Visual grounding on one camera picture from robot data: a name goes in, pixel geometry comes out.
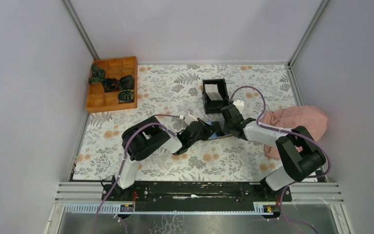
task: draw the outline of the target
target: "orange wooden organizer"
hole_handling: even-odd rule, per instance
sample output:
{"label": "orange wooden organizer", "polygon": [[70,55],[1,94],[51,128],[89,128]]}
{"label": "orange wooden organizer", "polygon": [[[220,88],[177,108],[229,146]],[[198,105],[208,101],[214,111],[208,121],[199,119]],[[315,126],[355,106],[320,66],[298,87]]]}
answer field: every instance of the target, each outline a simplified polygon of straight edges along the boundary
{"label": "orange wooden organizer", "polygon": [[137,108],[137,58],[114,58],[94,61],[98,67],[105,70],[105,78],[116,78],[132,75],[134,77],[134,102],[119,103],[118,93],[105,93],[101,83],[90,84],[87,96],[87,111],[89,113],[118,111]]}

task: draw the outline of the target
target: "pink cloth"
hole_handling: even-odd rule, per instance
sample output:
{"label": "pink cloth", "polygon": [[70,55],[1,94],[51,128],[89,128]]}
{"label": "pink cloth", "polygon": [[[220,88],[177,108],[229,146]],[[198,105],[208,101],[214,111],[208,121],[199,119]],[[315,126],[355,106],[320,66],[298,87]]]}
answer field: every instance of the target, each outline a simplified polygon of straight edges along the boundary
{"label": "pink cloth", "polygon": [[[319,140],[327,129],[328,117],[315,106],[293,106],[269,111],[262,123],[282,128],[305,127],[314,140]],[[280,159],[277,149],[264,145],[266,156]]]}

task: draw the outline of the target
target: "floral tablecloth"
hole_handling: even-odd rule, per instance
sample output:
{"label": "floral tablecloth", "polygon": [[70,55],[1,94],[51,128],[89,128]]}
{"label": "floral tablecloth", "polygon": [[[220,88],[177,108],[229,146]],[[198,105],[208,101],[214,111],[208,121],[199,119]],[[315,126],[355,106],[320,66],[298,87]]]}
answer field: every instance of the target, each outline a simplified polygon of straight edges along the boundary
{"label": "floral tablecloth", "polygon": [[[184,115],[191,109],[204,121],[221,119],[221,114],[204,113],[202,99],[202,80],[218,78],[225,78],[229,95],[243,85],[257,87],[267,110],[296,105],[284,65],[139,65],[138,108],[91,114],[73,179],[99,180],[115,174],[124,156],[122,132],[153,114]],[[245,102],[244,118],[255,118],[262,110],[254,90],[242,89],[235,99]],[[186,127],[179,119],[158,119],[175,132]],[[262,144],[227,137],[199,141],[180,156],[159,149],[141,163],[136,179],[260,181],[280,166],[280,160],[264,155]]]}

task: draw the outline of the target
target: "glass panel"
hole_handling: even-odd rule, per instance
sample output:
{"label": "glass panel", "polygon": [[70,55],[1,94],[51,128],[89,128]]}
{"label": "glass panel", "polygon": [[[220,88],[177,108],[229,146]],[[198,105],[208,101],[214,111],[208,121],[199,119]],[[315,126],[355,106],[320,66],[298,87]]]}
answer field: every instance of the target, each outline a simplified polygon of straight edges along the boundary
{"label": "glass panel", "polygon": [[[286,215],[313,225],[321,234],[338,233],[332,211],[327,205],[283,205]],[[92,234],[94,214],[64,213],[59,234]],[[129,234],[296,234],[283,219],[260,221],[260,215],[149,215],[133,214],[125,219]],[[295,223],[301,231],[314,233],[309,227]],[[112,214],[100,214],[96,234],[124,234],[123,223]]]}

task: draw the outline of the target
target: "open black box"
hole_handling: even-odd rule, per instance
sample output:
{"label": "open black box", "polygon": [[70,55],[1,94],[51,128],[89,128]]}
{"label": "open black box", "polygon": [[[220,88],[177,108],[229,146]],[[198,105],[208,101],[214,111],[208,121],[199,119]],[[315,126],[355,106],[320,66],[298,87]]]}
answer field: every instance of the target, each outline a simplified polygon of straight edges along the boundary
{"label": "open black box", "polygon": [[[205,84],[217,84],[217,89],[223,98],[223,101],[212,101],[206,94]],[[225,79],[205,79],[203,80],[203,102],[206,114],[221,113],[220,109],[228,105],[228,93]]]}

